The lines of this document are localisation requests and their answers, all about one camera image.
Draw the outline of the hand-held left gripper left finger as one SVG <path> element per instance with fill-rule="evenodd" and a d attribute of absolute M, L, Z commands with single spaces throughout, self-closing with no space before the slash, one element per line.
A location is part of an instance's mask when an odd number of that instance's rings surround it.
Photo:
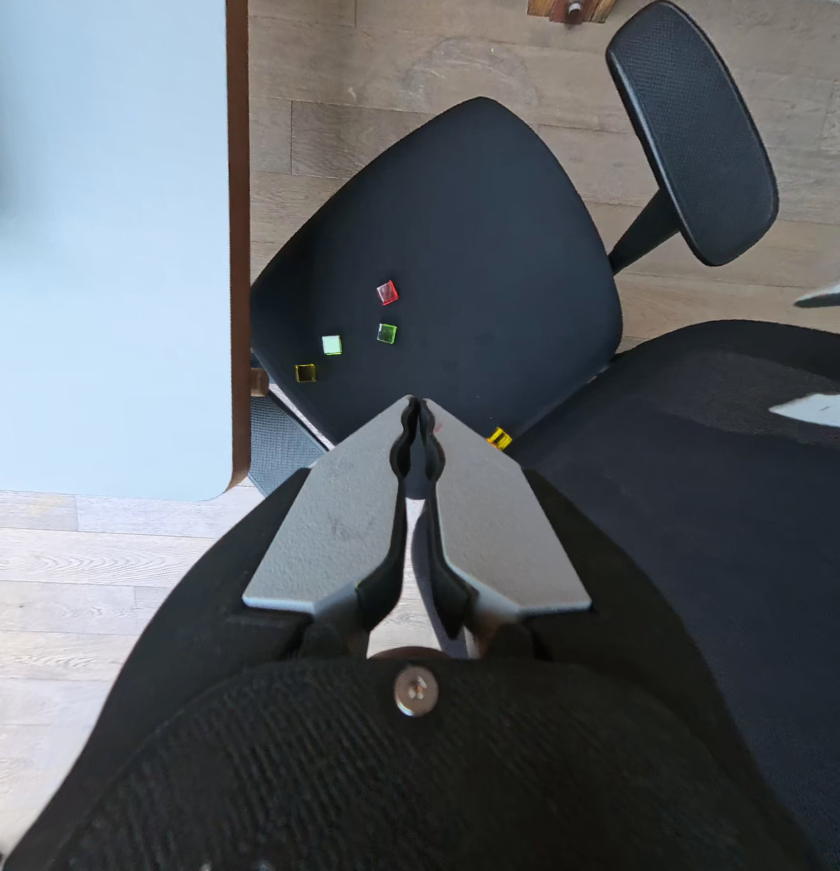
<path fill-rule="evenodd" d="M 309 470 L 242 595 L 245 605 L 371 631 L 401 596 L 404 478 L 419 411 L 404 396 Z"/>

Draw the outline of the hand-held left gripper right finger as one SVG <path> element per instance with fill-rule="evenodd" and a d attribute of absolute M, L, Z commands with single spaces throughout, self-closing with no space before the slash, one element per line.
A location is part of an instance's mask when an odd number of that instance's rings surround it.
<path fill-rule="evenodd" d="M 591 595 L 523 468 L 439 403 L 415 398 L 425 451 L 424 603 L 438 640 L 584 613 Z"/>

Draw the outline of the grey desk with brown edge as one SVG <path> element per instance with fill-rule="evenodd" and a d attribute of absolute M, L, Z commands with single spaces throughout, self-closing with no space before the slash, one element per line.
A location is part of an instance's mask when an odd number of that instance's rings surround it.
<path fill-rule="evenodd" d="M 0 490 L 250 464 L 249 2 L 0 2 Z"/>

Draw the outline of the wooden block with bolt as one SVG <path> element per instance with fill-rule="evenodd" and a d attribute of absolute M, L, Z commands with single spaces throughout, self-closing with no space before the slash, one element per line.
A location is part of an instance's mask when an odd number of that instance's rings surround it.
<path fill-rule="evenodd" d="M 576 26 L 602 24 L 617 1 L 528 1 L 529 16 L 544 17 L 551 23 Z"/>

